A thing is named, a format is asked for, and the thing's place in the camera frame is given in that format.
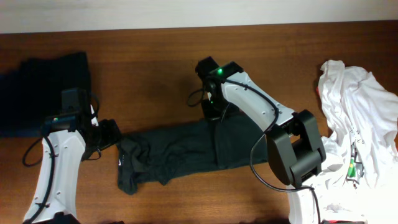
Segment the brown wooden surface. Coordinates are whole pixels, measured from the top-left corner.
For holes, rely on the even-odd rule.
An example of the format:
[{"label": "brown wooden surface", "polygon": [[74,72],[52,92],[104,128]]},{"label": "brown wooden surface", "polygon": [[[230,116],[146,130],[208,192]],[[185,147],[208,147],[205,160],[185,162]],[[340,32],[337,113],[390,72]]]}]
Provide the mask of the brown wooden surface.
[{"label": "brown wooden surface", "polygon": [[[282,104],[310,110],[322,135],[328,128],[314,86],[326,60],[364,67],[398,93],[398,22],[391,21],[0,35],[0,71],[79,50],[88,54],[99,118],[114,118],[124,133],[202,118],[185,100],[200,87],[194,67],[208,55],[220,64],[234,60]],[[21,158],[33,141],[0,140],[0,223],[20,223],[31,203],[40,166],[25,168]],[[32,161],[41,153],[37,146]],[[249,167],[142,184],[129,196],[116,185],[117,155],[111,147],[99,161],[81,163],[82,223],[238,223],[289,213],[286,194],[261,185]],[[266,164],[257,168],[279,184]]]}]

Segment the fabric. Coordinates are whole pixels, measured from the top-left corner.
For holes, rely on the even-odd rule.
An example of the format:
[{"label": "fabric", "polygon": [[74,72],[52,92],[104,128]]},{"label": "fabric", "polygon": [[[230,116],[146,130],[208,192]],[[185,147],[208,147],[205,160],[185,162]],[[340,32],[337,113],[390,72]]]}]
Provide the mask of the fabric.
[{"label": "fabric", "polygon": [[[184,124],[143,133],[128,134],[119,149],[118,186],[125,193],[137,192],[137,184],[171,179],[197,172],[232,169],[249,164],[252,145],[262,131],[246,115],[224,121]],[[263,139],[254,153],[254,163],[267,161]]]},{"label": "fabric", "polygon": [[395,223],[398,97],[361,67],[329,60],[322,70],[318,88],[333,133],[322,137],[326,161],[311,183],[321,216]]},{"label": "fabric", "polygon": [[86,53],[60,58],[31,58],[18,70],[0,75],[0,136],[39,136],[47,116],[59,114],[61,91],[82,88],[91,91]]}]

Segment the wire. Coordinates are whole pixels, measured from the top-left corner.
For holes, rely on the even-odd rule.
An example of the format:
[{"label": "wire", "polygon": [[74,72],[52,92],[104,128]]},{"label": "wire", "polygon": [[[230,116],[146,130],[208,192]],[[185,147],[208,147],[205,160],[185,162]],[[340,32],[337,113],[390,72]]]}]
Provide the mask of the wire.
[{"label": "wire", "polygon": [[94,158],[94,159],[90,159],[90,158],[88,158],[88,159],[86,159],[86,160],[88,160],[88,161],[93,161],[93,160],[100,159],[100,158],[101,158],[101,156],[102,156],[102,153],[101,153],[100,149],[97,149],[97,151],[96,151],[96,152],[98,152],[98,157],[97,157],[97,158]]},{"label": "wire", "polygon": [[226,107],[225,107],[225,109],[224,109],[224,111],[223,111],[223,115],[221,116],[221,123],[223,122],[223,120],[224,120],[224,117],[225,117],[225,114],[226,114],[226,111],[228,110],[228,107],[229,107],[229,105],[230,105],[231,103],[228,103],[227,105],[226,105]]},{"label": "wire", "polygon": [[[190,104],[189,101],[190,101],[191,97],[192,97],[193,95],[199,93],[199,92],[202,92],[200,100],[198,100],[198,101],[197,101],[196,103],[194,103],[194,104]],[[203,97],[205,97],[205,89],[204,89],[204,88],[201,88],[201,89],[199,89],[199,90],[195,90],[195,91],[193,91],[191,94],[189,94],[188,99],[187,99],[187,105],[188,105],[189,107],[197,106],[197,105],[199,105],[199,104],[202,102]]]},{"label": "wire", "polygon": [[27,157],[27,155],[29,154],[30,150],[32,150],[33,147],[34,147],[37,143],[39,143],[42,139],[43,139],[42,137],[38,138],[38,139],[37,139],[35,142],[33,142],[33,144],[31,144],[31,145],[29,146],[29,148],[26,150],[24,156],[22,157],[22,164],[23,164],[24,166],[26,166],[26,167],[32,167],[32,166],[36,166],[37,164],[40,164],[40,163],[42,162],[43,157],[41,157],[41,158],[40,158],[37,162],[35,162],[35,163],[32,163],[32,164],[26,163],[26,157]]},{"label": "wire", "polygon": [[318,203],[318,197],[315,193],[315,189],[313,187],[309,187],[309,186],[302,186],[299,187],[297,189],[281,189],[278,187],[274,187],[271,184],[268,184],[263,178],[261,178],[261,176],[257,173],[257,171],[255,170],[254,166],[253,166],[253,154],[254,154],[254,149],[256,148],[256,146],[259,144],[259,142],[261,141],[261,139],[269,132],[269,130],[272,129],[272,127],[274,127],[274,125],[276,124],[278,117],[279,117],[279,109],[278,107],[276,107],[276,105],[268,98],[266,97],[264,94],[262,94],[260,91],[256,90],[255,88],[246,85],[246,84],[242,84],[236,81],[232,81],[232,80],[227,80],[224,78],[218,78],[216,77],[215,79],[220,80],[222,82],[228,82],[228,83],[232,83],[241,87],[244,87],[245,90],[249,89],[251,91],[253,91],[254,93],[258,94],[261,98],[265,99],[274,109],[275,111],[275,118],[274,120],[271,122],[271,124],[264,130],[263,134],[261,135],[261,137],[256,141],[256,143],[254,143],[253,147],[250,150],[250,160],[249,160],[249,165],[250,165],[250,169],[252,170],[253,174],[257,177],[258,180],[260,180],[261,183],[263,183],[265,186],[269,187],[272,190],[276,190],[278,192],[285,192],[285,193],[294,193],[294,192],[299,192],[301,190],[309,190],[311,191],[314,201],[315,201],[315,206],[317,208],[317,215],[318,215],[318,223],[321,224],[321,217],[320,217],[320,209],[319,209],[319,203]]},{"label": "wire", "polygon": [[47,136],[44,136],[45,141],[47,142],[47,144],[49,145],[50,148],[50,158],[51,158],[51,169],[50,169],[50,177],[49,177],[49,184],[47,185],[47,190],[45,191],[45,195],[43,198],[43,202],[42,203],[38,203],[39,205],[39,209],[37,209],[37,211],[33,214],[33,216],[28,219],[26,222],[24,223],[28,223],[31,224],[42,212],[42,210],[46,207],[46,203],[47,200],[49,199],[49,195],[51,192],[51,187],[52,187],[52,182],[54,179],[54,170],[55,170],[55,153],[54,153],[54,148],[52,147],[52,144],[49,140],[49,138]]}]

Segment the white wall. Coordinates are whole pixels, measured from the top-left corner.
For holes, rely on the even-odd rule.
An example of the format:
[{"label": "white wall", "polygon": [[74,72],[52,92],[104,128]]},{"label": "white wall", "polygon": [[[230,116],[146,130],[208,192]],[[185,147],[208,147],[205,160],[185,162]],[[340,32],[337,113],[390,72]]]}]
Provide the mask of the white wall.
[{"label": "white wall", "polygon": [[0,0],[0,33],[398,19],[398,0]]}]

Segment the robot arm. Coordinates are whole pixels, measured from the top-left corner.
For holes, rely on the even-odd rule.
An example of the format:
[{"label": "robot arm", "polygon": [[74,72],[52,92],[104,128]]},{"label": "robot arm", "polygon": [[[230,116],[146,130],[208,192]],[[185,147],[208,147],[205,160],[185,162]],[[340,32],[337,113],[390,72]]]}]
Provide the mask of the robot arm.
[{"label": "robot arm", "polygon": [[[301,189],[303,182],[321,172],[326,153],[317,121],[309,111],[296,113],[280,104],[260,89],[234,62],[219,67],[208,57],[200,61],[195,70],[215,111],[225,113],[225,108],[232,103],[266,131],[269,165],[288,189]],[[291,143],[291,135],[300,136],[300,139]],[[313,195],[309,191],[290,192],[290,222],[320,222],[313,218]]]},{"label": "robot arm", "polygon": [[80,162],[94,152],[100,156],[121,138],[114,120],[98,123],[93,114],[85,90],[62,92],[61,114],[46,118],[42,126],[42,166],[24,223],[79,223],[75,197]]}]

